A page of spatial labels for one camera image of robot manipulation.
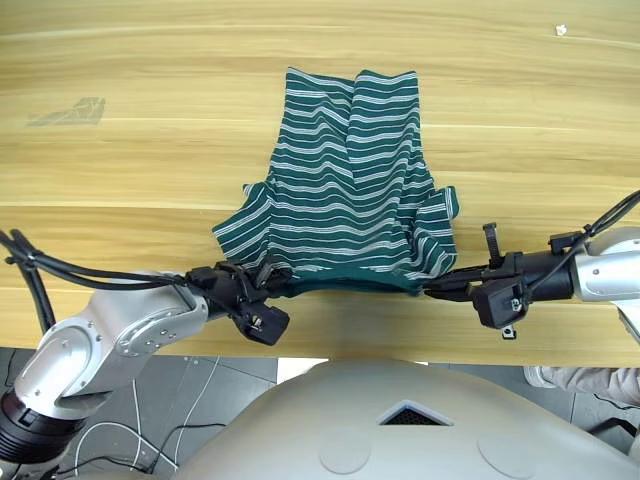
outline wood grain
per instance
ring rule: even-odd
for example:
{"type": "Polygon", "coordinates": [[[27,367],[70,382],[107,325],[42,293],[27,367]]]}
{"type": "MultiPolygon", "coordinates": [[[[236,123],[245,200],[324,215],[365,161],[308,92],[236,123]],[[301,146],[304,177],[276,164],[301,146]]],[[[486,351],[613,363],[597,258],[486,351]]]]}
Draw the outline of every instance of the wood grain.
{"type": "MultiPolygon", "coordinates": [[[[0,0],[0,226],[99,268],[212,264],[211,226],[266,174],[287,66],[416,70],[428,165],[461,202],[458,266],[486,261],[493,220],[504,249],[542,250],[640,185],[639,23],[633,0],[0,0]],[[98,124],[28,126],[82,97],[105,99],[98,124]]],[[[60,318],[87,301],[47,284],[60,318]]],[[[28,292],[6,266],[0,302],[0,344],[36,345],[28,292]]],[[[344,292],[275,303],[292,322],[273,349],[219,320],[163,352],[640,361],[609,305],[536,304],[503,342],[469,305],[344,292]]]]}

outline black cable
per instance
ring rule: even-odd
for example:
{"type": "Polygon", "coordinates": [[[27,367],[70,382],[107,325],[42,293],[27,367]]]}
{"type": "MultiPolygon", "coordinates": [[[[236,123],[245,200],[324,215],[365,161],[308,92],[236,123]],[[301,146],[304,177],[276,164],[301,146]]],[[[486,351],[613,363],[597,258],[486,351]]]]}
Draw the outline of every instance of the black cable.
{"type": "Polygon", "coordinates": [[[111,462],[111,463],[113,463],[115,465],[120,465],[122,467],[133,468],[134,470],[137,470],[140,473],[145,473],[145,468],[144,467],[139,467],[137,465],[132,465],[133,460],[127,460],[126,458],[115,458],[115,457],[110,457],[108,455],[100,455],[99,457],[93,457],[93,458],[90,458],[88,460],[84,460],[83,462],[80,462],[77,467],[67,468],[66,470],[58,470],[56,472],[56,475],[64,475],[66,473],[73,472],[77,468],[84,467],[85,465],[88,465],[89,463],[97,462],[98,460],[105,460],[105,461],[111,462]]]}
{"type": "Polygon", "coordinates": [[[24,278],[24,281],[29,288],[29,292],[33,298],[33,303],[36,306],[36,313],[38,315],[38,322],[40,323],[42,333],[45,333],[55,325],[56,317],[53,313],[53,307],[51,306],[51,301],[47,295],[44,283],[42,283],[40,273],[37,268],[27,267],[22,262],[18,262],[17,265],[20,269],[20,273],[22,274],[22,278],[24,278]]]}
{"type": "Polygon", "coordinates": [[[57,270],[69,273],[76,273],[87,277],[113,278],[118,280],[138,280],[145,282],[164,282],[167,284],[175,283],[174,277],[164,277],[161,275],[145,275],[141,273],[125,273],[114,272],[110,270],[96,270],[93,268],[85,268],[73,263],[68,263],[46,254],[38,255],[38,263],[46,264],[57,270]]]}
{"type": "Polygon", "coordinates": [[[633,405],[628,405],[626,407],[622,407],[620,405],[618,405],[616,402],[614,402],[613,400],[609,400],[608,398],[602,398],[601,396],[597,395],[597,394],[593,394],[594,397],[596,397],[598,400],[602,401],[602,402],[607,402],[609,405],[611,405],[614,408],[617,408],[618,410],[640,410],[640,407],[634,407],[633,405]]]}
{"type": "Polygon", "coordinates": [[[156,454],[156,456],[154,457],[153,461],[149,464],[149,466],[147,467],[145,473],[148,473],[150,475],[153,474],[156,465],[158,464],[158,462],[160,461],[160,457],[162,456],[162,454],[164,453],[164,449],[167,446],[167,443],[169,443],[169,439],[171,438],[171,436],[176,433],[178,430],[184,430],[184,429],[196,429],[196,428],[209,428],[209,427],[226,427],[227,425],[224,423],[202,423],[202,424],[186,424],[186,425],[178,425],[177,427],[173,427],[171,429],[171,431],[167,434],[167,436],[164,438],[164,440],[162,441],[162,444],[160,445],[160,448],[158,449],[158,453],[156,454]]]}
{"type": "Polygon", "coordinates": [[[16,358],[16,353],[18,353],[18,349],[14,348],[13,352],[11,352],[11,356],[9,357],[9,363],[7,364],[7,376],[4,377],[4,386],[7,388],[13,387],[13,383],[9,383],[9,378],[11,378],[11,370],[13,366],[13,360],[16,358]]]}
{"type": "Polygon", "coordinates": [[[111,283],[111,282],[99,282],[96,280],[91,280],[89,278],[80,277],[73,273],[68,273],[62,270],[58,270],[56,268],[52,268],[46,264],[36,263],[36,265],[45,272],[50,273],[51,275],[55,275],[58,278],[66,280],[67,282],[75,283],[76,285],[81,285],[83,287],[89,287],[96,290],[123,290],[123,291],[131,291],[131,290],[147,290],[150,288],[159,288],[165,287],[168,284],[165,282],[139,282],[139,283],[111,283]]]}
{"type": "Polygon", "coordinates": [[[593,225],[585,225],[585,232],[580,237],[578,237],[578,239],[564,255],[562,260],[560,260],[560,262],[558,262],[556,266],[552,268],[546,275],[536,280],[527,287],[525,291],[526,303],[531,303],[533,292],[535,292],[535,290],[540,287],[540,285],[553,277],[553,275],[555,275],[564,265],[566,265],[566,263],[578,253],[578,251],[582,248],[582,246],[589,238],[594,237],[595,235],[598,235],[599,233],[602,233],[608,228],[612,227],[627,213],[629,213],[636,205],[638,205],[638,203],[640,203],[640,190],[636,190],[635,192],[627,195],[624,199],[622,199],[611,209],[609,209],[604,215],[598,218],[598,220],[596,220],[593,225]]]}
{"type": "Polygon", "coordinates": [[[11,234],[14,237],[13,240],[4,232],[0,231],[0,244],[7,248],[12,255],[12,257],[8,259],[9,263],[18,263],[27,268],[42,268],[46,272],[63,280],[85,287],[100,290],[131,291],[158,288],[165,285],[184,285],[186,283],[185,279],[179,275],[145,275],[81,267],[45,255],[37,250],[19,230],[11,230],[11,234]],[[79,275],[110,278],[114,280],[134,280],[137,281],[137,283],[100,282],[79,275]]]}

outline vent grille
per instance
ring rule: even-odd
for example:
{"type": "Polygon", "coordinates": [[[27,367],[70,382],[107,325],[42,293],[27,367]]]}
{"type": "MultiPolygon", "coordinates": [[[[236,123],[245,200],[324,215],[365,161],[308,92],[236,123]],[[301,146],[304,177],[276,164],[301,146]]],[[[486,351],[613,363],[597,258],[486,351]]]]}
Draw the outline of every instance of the vent grille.
{"type": "Polygon", "coordinates": [[[403,407],[382,425],[444,425],[412,408],[403,407]]]}

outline striped shirt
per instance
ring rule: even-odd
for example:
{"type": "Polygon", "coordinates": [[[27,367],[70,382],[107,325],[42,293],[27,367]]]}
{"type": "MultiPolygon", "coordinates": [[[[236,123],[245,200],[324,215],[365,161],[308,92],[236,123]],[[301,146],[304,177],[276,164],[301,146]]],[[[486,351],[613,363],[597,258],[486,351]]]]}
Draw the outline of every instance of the striped shirt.
{"type": "Polygon", "coordinates": [[[213,231],[229,260],[268,255],[287,296],[322,288],[417,293],[456,249],[455,189],[436,190],[422,155],[415,72],[354,81],[289,69],[264,182],[213,231]]]}

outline floor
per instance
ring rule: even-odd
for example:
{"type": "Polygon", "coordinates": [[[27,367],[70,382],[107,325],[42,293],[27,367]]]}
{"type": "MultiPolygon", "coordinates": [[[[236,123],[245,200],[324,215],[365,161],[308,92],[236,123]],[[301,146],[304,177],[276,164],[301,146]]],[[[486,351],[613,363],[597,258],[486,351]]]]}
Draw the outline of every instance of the floor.
{"type": "MultiPolygon", "coordinates": [[[[8,373],[9,385],[31,355],[28,350],[15,352],[11,360],[13,350],[0,349],[0,372],[8,373]]],[[[286,376],[295,374],[295,368],[289,371],[290,363],[286,363],[286,376]]],[[[303,368],[313,363],[306,362],[303,368]]],[[[593,395],[530,387],[525,382],[520,367],[449,364],[437,366],[467,372],[502,385],[584,429],[612,416],[627,419],[634,425],[640,424],[640,409],[619,410],[593,395]]],[[[255,398],[276,384],[277,374],[278,361],[275,358],[155,356],[138,377],[136,384],[142,434],[152,444],[159,446],[176,425],[229,423],[255,398]]],[[[91,419],[85,432],[93,425],[105,421],[118,422],[137,429],[132,387],[116,391],[100,412],[91,419]]],[[[220,427],[185,430],[180,438],[177,455],[175,453],[179,434],[176,433],[167,443],[164,452],[171,460],[177,459],[178,464],[184,463],[219,430],[220,427]]],[[[600,438],[625,453],[632,440],[622,429],[611,430],[600,438]]],[[[71,445],[62,469],[74,466],[80,439],[81,437],[76,438],[71,445]]],[[[138,440],[135,435],[122,427],[100,425],[86,435],[77,454],[80,462],[97,455],[133,459],[137,446],[138,440]]],[[[148,465],[154,455],[151,448],[143,443],[138,464],[148,465]]],[[[79,471],[119,468],[122,467],[97,461],[82,467],[79,471]]],[[[174,472],[174,468],[165,460],[161,460],[155,472],[167,478],[174,472]]]]}

